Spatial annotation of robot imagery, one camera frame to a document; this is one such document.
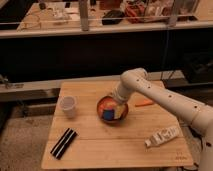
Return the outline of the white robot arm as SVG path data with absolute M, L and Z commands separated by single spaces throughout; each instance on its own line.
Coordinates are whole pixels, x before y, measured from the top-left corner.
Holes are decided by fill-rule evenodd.
M 147 76 L 143 68 L 123 72 L 112 97 L 117 103 L 125 104 L 137 92 L 179 117 L 204 138 L 198 171 L 213 171 L 213 107 L 157 86 Z

